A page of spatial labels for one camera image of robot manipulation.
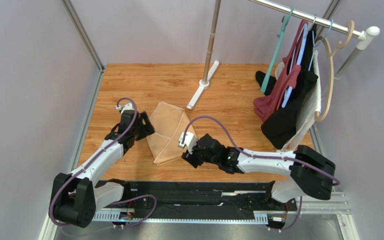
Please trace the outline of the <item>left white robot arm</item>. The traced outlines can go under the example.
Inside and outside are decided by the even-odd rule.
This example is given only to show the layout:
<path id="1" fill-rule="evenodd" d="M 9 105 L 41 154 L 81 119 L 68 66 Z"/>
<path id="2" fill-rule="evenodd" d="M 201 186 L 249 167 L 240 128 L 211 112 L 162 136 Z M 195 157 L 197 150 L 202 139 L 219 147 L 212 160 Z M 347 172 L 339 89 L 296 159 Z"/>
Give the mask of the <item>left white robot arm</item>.
<path id="1" fill-rule="evenodd" d="M 60 227 L 85 228 L 102 208 L 131 202 L 129 182 L 113 178 L 102 186 L 97 184 L 135 142 L 154 133 L 145 111 L 122 110 L 120 122 L 112 128 L 98 150 L 75 170 L 59 173 L 54 178 L 48 213 L 51 221 Z"/>

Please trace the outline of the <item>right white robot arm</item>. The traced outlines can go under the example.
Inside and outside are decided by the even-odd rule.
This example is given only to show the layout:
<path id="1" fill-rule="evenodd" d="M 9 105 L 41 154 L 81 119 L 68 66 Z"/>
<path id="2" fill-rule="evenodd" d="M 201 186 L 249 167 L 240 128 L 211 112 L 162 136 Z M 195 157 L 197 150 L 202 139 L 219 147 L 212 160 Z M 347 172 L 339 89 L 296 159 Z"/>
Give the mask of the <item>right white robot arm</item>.
<path id="1" fill-rule="evenodd" d="M 186 149 L 181 157 L 194 168 L 210 163 L 228 174 L 258 172 L 286 176 L 268 187 L 269 198 L 279 203 L 302 196 L 330 200 L 332 187 L 337 183 L 336 165 L 305 145 L 286 152 L 261 152 L 225 147 L 209 134 L 197 138 L 191 132 L 182 132 L 178 146 Z"/>

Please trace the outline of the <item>beige cloth napkin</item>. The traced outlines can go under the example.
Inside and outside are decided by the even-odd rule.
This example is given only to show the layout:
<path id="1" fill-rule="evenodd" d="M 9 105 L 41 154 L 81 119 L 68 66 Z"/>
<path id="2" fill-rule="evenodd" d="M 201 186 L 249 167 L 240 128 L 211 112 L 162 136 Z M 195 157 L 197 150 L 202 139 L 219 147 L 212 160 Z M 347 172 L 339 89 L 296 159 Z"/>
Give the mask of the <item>beige cloth napkin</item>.
<path id="1" fill-rule="evenodd" d="M 159 167 L 180 160 L 184 150 L 179 147 L 179 137 L 190 123 L 186 111 L 161 101 L 149 119 L 155 130 L 146 138 L 153 163 Z"/>

